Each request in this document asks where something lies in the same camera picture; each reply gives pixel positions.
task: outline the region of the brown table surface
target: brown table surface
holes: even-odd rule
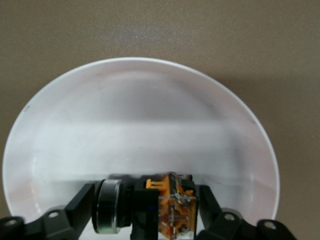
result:
[[[237,94],[277,155],[277,219],[300,240],[320,239],[320,1],[2,0],[0,151],[44,85],[127,56],[187,65]]]

